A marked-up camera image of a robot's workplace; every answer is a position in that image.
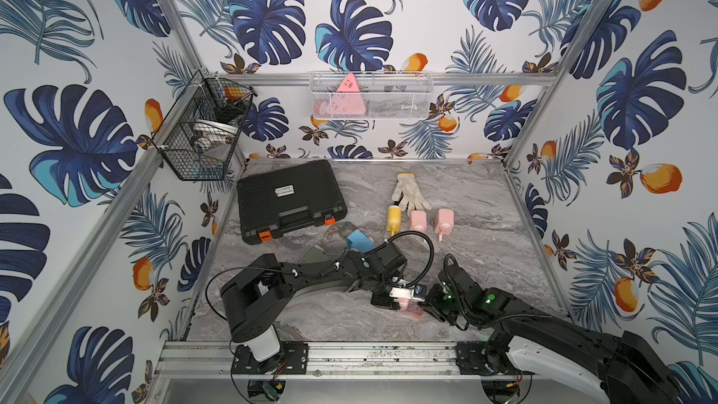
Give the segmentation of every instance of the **blue object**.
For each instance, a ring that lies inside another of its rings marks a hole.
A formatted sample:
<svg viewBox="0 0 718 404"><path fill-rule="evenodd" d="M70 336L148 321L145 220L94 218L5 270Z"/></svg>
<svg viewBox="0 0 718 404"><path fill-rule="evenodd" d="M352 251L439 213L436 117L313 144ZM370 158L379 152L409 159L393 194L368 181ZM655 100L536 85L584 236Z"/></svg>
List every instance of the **blue object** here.
<svg viewBox="0 0 718 404"><path fill-rule="evenodd" d="M347 247L366 253L374 249L374 242L371 241L362 231L355 229L347 238Z"/></svg>

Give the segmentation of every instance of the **white wire basket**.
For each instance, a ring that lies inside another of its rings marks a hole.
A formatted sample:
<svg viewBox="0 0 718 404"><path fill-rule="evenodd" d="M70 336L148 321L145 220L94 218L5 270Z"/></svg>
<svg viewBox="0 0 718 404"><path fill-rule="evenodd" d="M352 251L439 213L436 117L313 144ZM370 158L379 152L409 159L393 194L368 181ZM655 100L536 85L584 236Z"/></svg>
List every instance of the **white wire basket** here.
<svg viewBox="0 0 718 404"><path fill-rule="evenodd" d="M310 93L318 120L420 120L434 92L428 72L352 72L359 92L337 92L349 72L312 72Z"/></svg>

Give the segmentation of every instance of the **toolbox handle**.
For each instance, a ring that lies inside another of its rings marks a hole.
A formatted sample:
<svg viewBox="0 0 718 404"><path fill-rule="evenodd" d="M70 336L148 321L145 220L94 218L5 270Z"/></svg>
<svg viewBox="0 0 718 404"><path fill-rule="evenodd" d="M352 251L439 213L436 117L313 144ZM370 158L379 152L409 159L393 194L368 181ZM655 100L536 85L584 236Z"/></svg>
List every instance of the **toolbox handle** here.
<svg viewBox="0 0 718 404"><path fill-rule="evenodd" d="M309 206L302 206L279 213L279 228L282 232L304 228L307 226L308 221L312 221L312 213L310 212Z"/></svg>

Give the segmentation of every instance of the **toolbox label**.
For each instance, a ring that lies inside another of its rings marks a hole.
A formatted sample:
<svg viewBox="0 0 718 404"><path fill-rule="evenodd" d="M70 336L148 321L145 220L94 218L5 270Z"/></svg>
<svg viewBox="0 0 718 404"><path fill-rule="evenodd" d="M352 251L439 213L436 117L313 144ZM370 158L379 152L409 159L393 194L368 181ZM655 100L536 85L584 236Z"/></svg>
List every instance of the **toolbox label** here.
<svg viewBox="0 0 718 404"><path fill-rule="evenodd" d="M289 184L288 186L278 187L274 189L274 193L276 193L277 196L292 195L292 193L294 193L294 186Z"/></svg>

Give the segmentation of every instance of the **wire basket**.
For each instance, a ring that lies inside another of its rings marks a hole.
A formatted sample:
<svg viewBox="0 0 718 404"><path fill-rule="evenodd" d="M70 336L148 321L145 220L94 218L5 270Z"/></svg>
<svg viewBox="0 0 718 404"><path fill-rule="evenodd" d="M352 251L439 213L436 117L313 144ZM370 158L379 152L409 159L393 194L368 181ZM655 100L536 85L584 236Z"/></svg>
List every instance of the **wire basket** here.
<svg viewBox="0 0 718 404"><path fill-rule="evenodd" d="M198 85L197 90L158 149L177 178L220 181L227 174L256 93L228 79L204 78L199 71L193 84Z"/></svg>
<svg viewBox="0 0 718 404"><path fill-rule="evenodd" d="M353 72L359 92L337 92L349 72L312 72L313 114L320 120L419 120L434 91L428 72Z"/></svg>

